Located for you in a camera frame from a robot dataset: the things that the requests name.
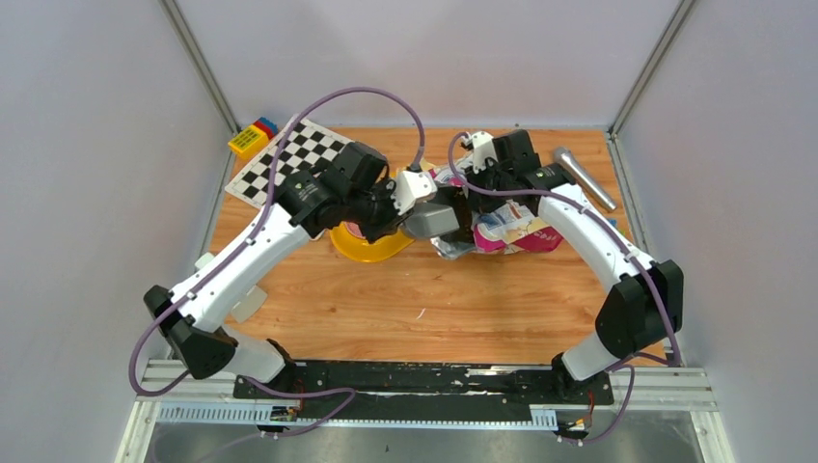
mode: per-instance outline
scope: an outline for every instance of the metal frame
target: metal frame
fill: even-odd
[[[221,89],[208,67],[201,49],[196,44],[193,34],[175,0],[159,0],[176,30],[185,50],[193,61],[208,93],[219,110],[222,119],[231,132],[240,127],[227,103]],[[677,37],[679,30],[689,16],[695,0],[680,0],[668,25],[654,47],[642,72],[622,104],[613,124],[608,128],[607,144],[622,200],[631,224],[635,242],[650,252],[653,241],[642,220],[638,195],[634,191],[631,173],[625,162],[618,133],[626,123],[644,89],[650,82],[656,68],[668,52],[668,48]],[[233,158],[225,167],[222,184],[215,198],[211,217],[205,233],[202,252],[205,252],[215,228],[219,207],[224,199],[223,184],[230,177]],[[510,368],[548,368],[516,366]],[[143,385],[148,389],[159,389],[183,371],[179,361],[151,360],[143,378]],[[635,387],[631,396],[629,410],[643,411],[687,411],[691,414],[698,444],[704,461],[734,462],[730,445],[726,439],[721,414],[710,388],[705,371],[702,368],[636,368]],[[142,463],[150,447],[150,437],[158,422],[218,422],[218,423],[258,423],[259,416],[265,416],[273,406],[292,406],[294,400],[266,399],[245,400],[232,397],[235,376],[231,373],[217,373],[201,381],[185,379],[170,393],[161,398],[137,397],[123,435],[117,459],[121,463]],[[618,404],[627,390],[629,372],[618,371],[611,375],[615,404],[599,409],[618,410]],[[530,422],[515,423],[472,423],[472,422],[385,422],[385,421],[330,421],[327,425],[346,427],[440,427],[446,429],[540,429],[549,425],[553,414],[559,411],[576,411],[585,409],[579,405],[539,404],[532,406]],[[288,423],[287,425],[309,424],[308,421]]]

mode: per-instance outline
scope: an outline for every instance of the grey floor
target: grey floor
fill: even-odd
[[[613,414],[598,411],[594,428]],[[155,461],[196,462],[226,443],[258,433],[253,426],[158,424]],[[538,431],[455,431],[324,427],[303,436],[253,439],[204,460],[222,462],[423,463],[423,462],[703,462],[690,415],[683,412],[628,412],[605,441],[583,448],[556,442]]]

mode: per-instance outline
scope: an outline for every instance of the black metal plate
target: black metal plate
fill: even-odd
[[[587,405],[593,391],[597,405],[614,403],[608,376],[603,374],[582,391],[560,397],[549,369],[495,369],[491,365],[413,364],[398,362],[309,361],[295,369],[306,392],[351,387],[359,393],[336,418],[357,420],[429,420],[506,422],[531,419],[530,404]],[[291,387],[288,392],[296,392]],[[408,393],[373,395],[366,393]],[[236,398],[269,398],[252,385],[236,381]],[[305,401],[301,418],[321,418],[338,406],[345,394]]]

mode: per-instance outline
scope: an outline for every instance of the chessboard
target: chessboard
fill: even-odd
[[[290,119],[285,128],[225,186],[227,193],[253,207],[259,209],[264,207],[270,179],[270,164],[281,137],[293,120],[294,118]],[[302,120],[292,130],[279,157],[274,180],[276,186],[281,185],[286,176],[294,172],[313,168],[320,170],[326,167],[351,141],[329,128],[307,119]]]

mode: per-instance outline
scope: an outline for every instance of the black and white checkered board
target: black and white checkered board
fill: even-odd
[[[270,178],[270,164],[276,152],[285,128],[264,147],[244,168],[225,186],[225,191],[239,200],[256,208],[264,207],[267,200],[267,181]],[[281,185],[285,177],[293,172],[328,165],[347,143],[352,140],[304,119],[295,126],[289,136],[281,157],[276,166],[276,186]]]

